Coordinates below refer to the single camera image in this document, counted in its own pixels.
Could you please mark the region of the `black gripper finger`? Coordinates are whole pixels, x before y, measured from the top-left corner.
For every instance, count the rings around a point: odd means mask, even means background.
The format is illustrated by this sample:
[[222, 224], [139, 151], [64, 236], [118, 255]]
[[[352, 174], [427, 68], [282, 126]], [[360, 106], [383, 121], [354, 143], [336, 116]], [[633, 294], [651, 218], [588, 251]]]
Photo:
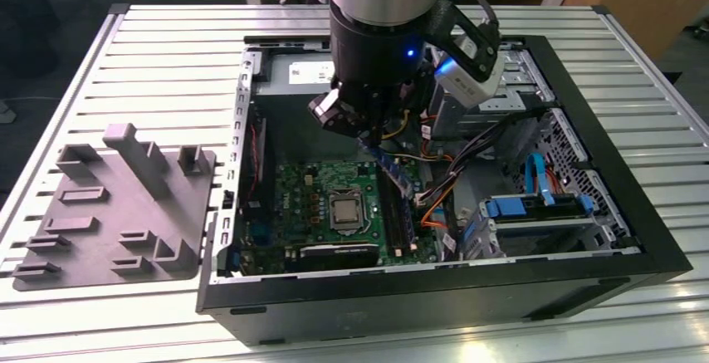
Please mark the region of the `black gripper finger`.
[[426, 110], [436, 89], [435, 66], [426, 61], [411, 79], [383, 89], [379, 102], [376, 142], [394, 139]]
[[380, 144], [383, 137], [383, 105], [372, 91], [330, 91], [318, 96], [308, 109], [323, 130]]

